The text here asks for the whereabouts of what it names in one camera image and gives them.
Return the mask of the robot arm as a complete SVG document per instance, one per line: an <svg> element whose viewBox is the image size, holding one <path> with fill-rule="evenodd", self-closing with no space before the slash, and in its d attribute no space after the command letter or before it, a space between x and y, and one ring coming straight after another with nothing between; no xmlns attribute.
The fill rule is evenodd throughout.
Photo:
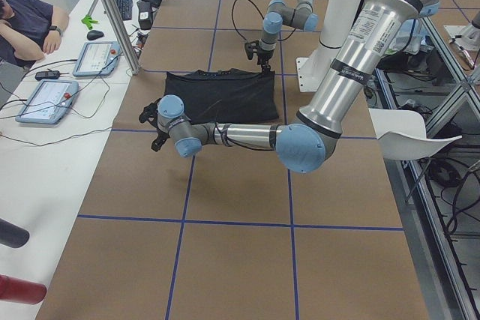
<svg viewBox="0 0 480 320"><path fill-rule="evenodd" d="M259 73L236 69L169 74L163 97L139 121L157 131L151 147L171 140L182 157L205 145L273 151L289 170L318 169L333 154L342 122L401 26L437 12L440 0L328 0L318 47L298 64L298 77L313 87L309 104L292 124L279 125L269 67L283 26L313 31L313 0L272 0L262 36L244 45Z"/></svg>
<svg viewBox="0 0 480 320"><path fill-rule="evenodd" d="M285 25L312 32L318 21L314 13L314 0L271 0L262 21L261 38L244 45L247 58L256 56L262 72L270 73L269 60L274 54L282 27Z"/></svg>

